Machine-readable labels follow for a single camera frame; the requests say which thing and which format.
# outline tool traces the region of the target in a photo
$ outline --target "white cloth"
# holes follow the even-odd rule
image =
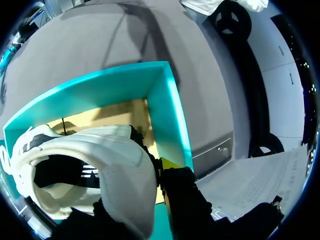
[[[192,10],[210,16],[224,0],[180,0],[180,3]],[[268,7],[269,0],[234,0],[244,8],[261,12]]]

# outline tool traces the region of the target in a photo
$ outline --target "gray floor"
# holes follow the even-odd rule
[[[230,83],[222,72],[233,76],[221,69],[207,40],[178,1],[97,3],[68,10],[38,30],[9,64],[0,126],[36,96],[73,78],[119,65],[169,61],[193,156],[216,165],[222,160],[212,159],[215,146],[229,139],[230,153],[223,156],[231,155],[237,120],[231,103],[237,100],[229,101],[233,93],[227,92]]]

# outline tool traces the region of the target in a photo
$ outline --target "white panel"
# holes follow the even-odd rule
[[[305,106],[296,64],[265,71],[262,77],[269,105],[270,132],[277,137],[302,137]]]
[[[252,31],[248,43],[261,71],[270,70],[294,62],[291,51],[270,19],[268,9],[262,12],[249,12]]]
[[[301,146],[302,139],[303,137],[279,137],[285,152]]]

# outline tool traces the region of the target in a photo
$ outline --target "black wheel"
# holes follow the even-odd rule
[[[247,10],[234,1],[223,1],[209,17],[215,30],[225,39],[247,40],[252,23]]]
[[[268,152],[263,152],[262,148],[267,148]],[[277,138],[272,133],[269,133],[264,139],[260,141],[255,141],[254,139],[251,140],[248,157],[257,158],[282,153],[284,151],[284,146],[282,145],[279,138]]]

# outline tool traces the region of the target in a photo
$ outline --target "shoe logo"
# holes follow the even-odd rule
[[[82,169],[82,178],[92,178],[92,176],[94,178],[99,178],[98,175],[98,169],[96,169],[94,166],[91,165],[84,165],[83,169]]]

